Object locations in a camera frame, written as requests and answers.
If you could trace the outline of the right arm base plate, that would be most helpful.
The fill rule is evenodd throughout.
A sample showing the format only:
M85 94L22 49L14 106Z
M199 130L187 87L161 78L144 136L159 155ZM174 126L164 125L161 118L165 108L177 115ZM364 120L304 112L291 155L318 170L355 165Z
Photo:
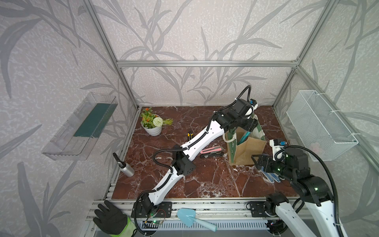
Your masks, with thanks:
M280 202L272 200L249 201L245 207L251 212L252 217L277 217L275 209L279 204Z

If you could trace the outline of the dark grey utility knife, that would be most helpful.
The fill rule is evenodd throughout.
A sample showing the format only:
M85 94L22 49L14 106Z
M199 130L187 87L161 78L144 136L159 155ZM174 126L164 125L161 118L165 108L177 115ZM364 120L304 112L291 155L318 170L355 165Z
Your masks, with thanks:
M206 153L206 154L201 154L200 158L215 158L215 157L222 157L225 153L222 151L218 152L212 152L212 153Z

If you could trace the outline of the clear plastic wall shelf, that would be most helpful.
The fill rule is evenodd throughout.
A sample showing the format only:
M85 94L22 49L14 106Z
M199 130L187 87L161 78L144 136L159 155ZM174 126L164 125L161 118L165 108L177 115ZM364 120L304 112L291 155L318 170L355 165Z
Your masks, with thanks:
M86 160L117 106L116 96L90 92L41 153L54 161Z

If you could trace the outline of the light blue garden trowel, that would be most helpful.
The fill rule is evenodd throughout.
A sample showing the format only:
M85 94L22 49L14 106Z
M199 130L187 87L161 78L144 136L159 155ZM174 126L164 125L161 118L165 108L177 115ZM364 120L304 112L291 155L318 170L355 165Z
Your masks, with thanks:
M196 212L194 209L180 208L177 212L177 216L188 227L197 223L210 231L217 231L217 226L215 224L196 218Z

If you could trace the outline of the black green rubber glove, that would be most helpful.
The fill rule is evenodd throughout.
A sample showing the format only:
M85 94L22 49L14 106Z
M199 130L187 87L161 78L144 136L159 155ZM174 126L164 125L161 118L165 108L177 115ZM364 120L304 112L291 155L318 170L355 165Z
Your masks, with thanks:
M94 223L102 232L111 237L134 237L137 233L135 224L130 217L108 200L98 204L94 211Z

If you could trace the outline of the pink utility knife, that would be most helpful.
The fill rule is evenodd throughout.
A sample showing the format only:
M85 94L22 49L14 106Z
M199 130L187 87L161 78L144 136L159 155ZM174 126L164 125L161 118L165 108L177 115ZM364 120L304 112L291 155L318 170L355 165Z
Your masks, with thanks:
M215 147L211 147L211 148L207 148L207 149L204 149L202 150L200 153L201 154L210 154L210 153L216 153L216 152L221 152L223 151L223 147L221 146L215 146Z

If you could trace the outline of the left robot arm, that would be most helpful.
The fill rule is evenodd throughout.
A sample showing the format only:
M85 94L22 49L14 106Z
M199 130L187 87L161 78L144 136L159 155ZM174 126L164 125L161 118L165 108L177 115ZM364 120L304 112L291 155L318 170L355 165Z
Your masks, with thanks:
M251 88L248 85L231 104L214 111L207 126L193 139L153 154L153 162L166 168L167 173L152 190L141 192L136 199L135 205L141 204L148 217L157 213L160 204L175 184L194 171L195 165L192 161L210 143L238 127L249 132L257 127L258 120L254 118L254 111L258 104L250 98Z

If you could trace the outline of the teal utility knife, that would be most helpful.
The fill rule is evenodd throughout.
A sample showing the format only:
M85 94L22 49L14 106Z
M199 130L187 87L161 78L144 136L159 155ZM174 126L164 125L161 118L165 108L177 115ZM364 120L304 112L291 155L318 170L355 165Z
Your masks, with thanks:
M242 138L240 139L240 141L238 142L238 145L244 143L247 140L247 138L250 136L250 134L251 134L251 132L249 132L249 131L245 132L244 135L242 136Z

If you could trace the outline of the green Christmas tote bag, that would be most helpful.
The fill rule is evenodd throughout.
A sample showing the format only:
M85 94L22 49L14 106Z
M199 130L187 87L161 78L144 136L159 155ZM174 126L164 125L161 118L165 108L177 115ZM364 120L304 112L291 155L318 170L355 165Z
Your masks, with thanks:
M251 132L247 140L238 145L245 132L247 131L238 127L223 135L227 144L229 163L232 166L253 166L252 156L261 155L264 151L266 140L260 123L258 122L257 127Z

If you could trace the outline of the silver black bottle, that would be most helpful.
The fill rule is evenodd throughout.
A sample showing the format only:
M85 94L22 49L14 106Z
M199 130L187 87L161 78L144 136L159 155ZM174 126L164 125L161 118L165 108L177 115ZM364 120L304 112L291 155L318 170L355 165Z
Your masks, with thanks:
M128 163L121 161L116 153L113 153L113 157L123 174L127 177L132 177L135 174L134 169Z

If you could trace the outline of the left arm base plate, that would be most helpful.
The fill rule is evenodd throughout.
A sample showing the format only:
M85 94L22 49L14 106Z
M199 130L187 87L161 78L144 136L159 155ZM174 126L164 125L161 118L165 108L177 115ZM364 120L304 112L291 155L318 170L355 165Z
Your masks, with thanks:
M142 202L136 202L132 208L131 217L135 218L169 218L172 212L172 202L164 201L158 206L154 206L150 211L147 211Z

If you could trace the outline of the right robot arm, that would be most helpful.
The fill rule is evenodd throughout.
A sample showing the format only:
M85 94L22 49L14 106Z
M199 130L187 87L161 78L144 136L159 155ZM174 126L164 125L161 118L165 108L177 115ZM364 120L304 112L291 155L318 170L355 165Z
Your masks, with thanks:
M278 220L267 223L268 231L279 237L290 230L296 237L314 237L315 233L298 215L306 207L312 215L318 231L323 237L346 237L339 216L338 192L333 177L324 161L308 148L280 142L273 147L273 155L252 155L256 168L274 173L289 181L299 198L290 203L280 192L266 197L264 211ZM308 154L314 156L324 168L329 182L311 173Z

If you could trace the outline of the blue dotted work glove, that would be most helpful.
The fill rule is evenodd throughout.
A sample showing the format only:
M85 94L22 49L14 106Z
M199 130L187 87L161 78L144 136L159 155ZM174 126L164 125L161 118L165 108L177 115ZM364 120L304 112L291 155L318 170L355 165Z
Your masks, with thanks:
M276 175L275 173L267 173L264 171L260 171L264 175L264 177L270 182L270 183L280 183L281 179Z

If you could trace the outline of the potted artificial flower plant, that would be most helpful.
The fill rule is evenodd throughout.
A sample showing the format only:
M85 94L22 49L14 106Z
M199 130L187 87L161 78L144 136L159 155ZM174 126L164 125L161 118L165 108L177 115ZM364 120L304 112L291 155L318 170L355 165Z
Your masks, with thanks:
M151 136L158 136L161 134L162 127L165 125L172 125L172 119L163 119L153 112L152 107L142 109L140 117L141 125L145 131Z

